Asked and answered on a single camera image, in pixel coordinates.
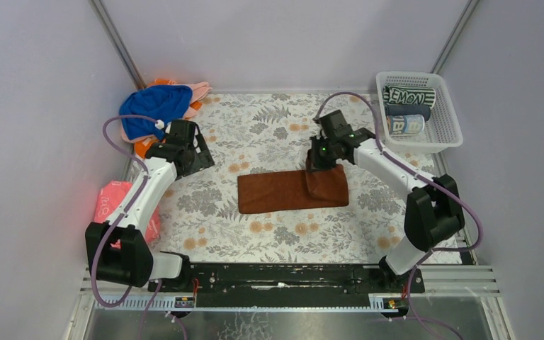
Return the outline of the brown towel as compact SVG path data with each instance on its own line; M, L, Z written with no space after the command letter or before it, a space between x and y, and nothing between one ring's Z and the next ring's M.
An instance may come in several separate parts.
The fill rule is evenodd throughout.
M238 176L237 190L241 214L349 205L349 185L340 164L325 171L303 169Z

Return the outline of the orange blue rabbit towel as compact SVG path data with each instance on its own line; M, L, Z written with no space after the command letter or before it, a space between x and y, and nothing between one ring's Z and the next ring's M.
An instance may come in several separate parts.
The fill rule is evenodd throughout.
M386 117L386 123L388 133L392 136L420 135L426 127L422 115L389 115Z

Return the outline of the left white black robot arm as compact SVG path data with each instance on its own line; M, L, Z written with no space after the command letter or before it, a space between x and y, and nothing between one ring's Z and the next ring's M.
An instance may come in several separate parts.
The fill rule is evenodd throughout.
M143 287L154 280L184 281L190 260L174 252L155 252L147 242L152 214L176 180L214 166L215 162L197 123L172 120L164 139L152 144L143 157L132 154L140 172L121 203L103 222L86 228L86 251L93 283L106 281Z

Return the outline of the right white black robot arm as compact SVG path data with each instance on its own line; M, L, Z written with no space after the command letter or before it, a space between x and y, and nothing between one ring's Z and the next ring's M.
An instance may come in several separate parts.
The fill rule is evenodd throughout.
M410 272L437 244L465 225L455 180L433 177L405 164L366 128L354 130L340 110L315 118L320 133L311 137L308 171L333 169L348 161L375 175L405 203L404 238L379 266L387 277Z

